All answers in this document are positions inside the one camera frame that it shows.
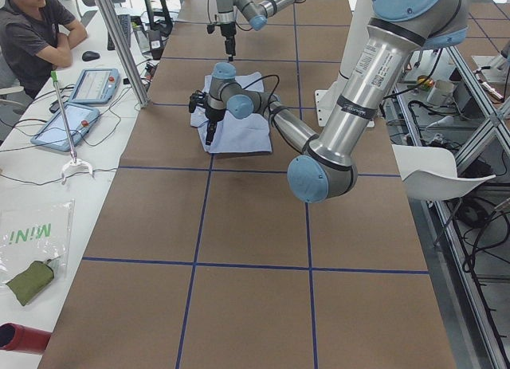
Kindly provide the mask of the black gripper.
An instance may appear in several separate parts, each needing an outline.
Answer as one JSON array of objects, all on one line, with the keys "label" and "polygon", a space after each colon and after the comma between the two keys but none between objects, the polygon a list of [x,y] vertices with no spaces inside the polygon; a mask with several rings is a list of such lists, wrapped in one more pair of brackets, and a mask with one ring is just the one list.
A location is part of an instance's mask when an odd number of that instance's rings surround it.
[{"label": "black gripper", "polygon": [[225,49],[228,57],[228,61],[234,61],[234,57],[236,56],[236,43],[235,43],[235,35],[236,35],[236,24],[234,22],[222,23],[221,24],[221,33],[225,40]]},{"label": "black gripper", "polygon": [[206,140],[205,144],[207,146],[210,146],[214,141],[214,135],[217,130],[218,122],[221,122],[224,120],[226,113],[225,108],[212,108],[210,106],[207,106],[205,108],[205,115],[206,118],[209,120],[209,123],[206,127]]}]

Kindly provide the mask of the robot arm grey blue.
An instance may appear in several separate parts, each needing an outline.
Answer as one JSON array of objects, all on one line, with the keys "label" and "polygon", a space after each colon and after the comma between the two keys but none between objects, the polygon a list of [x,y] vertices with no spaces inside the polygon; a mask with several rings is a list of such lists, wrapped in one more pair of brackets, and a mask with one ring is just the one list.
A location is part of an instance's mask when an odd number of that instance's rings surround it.
[{"label": "robot arm grey blue", "polygon": [[237,16],[234,10],[241,14],[255,31],[261,30],[268,19],[275,16],[287,6],[303,3],[306,0],[215,0],[217,13],[215,21],[207,24],[208,34],[212,34],[216,27],[220,28],[224,37],[224,46],[228,61],[236,56]]},{"label": "robot arm grey blue", "polygon": [[242,88],[236,70],[219,62],[207,92],[196,92],[190,108],[202,107],[213,139],[226,113],[238,119],[264,116],[298,156],[288,165],[288,184],[303,202],[347,193],[357,179],[351,153],[387,98],[413,52],[461,43],[470,0],[364,0],[369,6],[367,42],[321,133],[296,118],[273,93]]}]

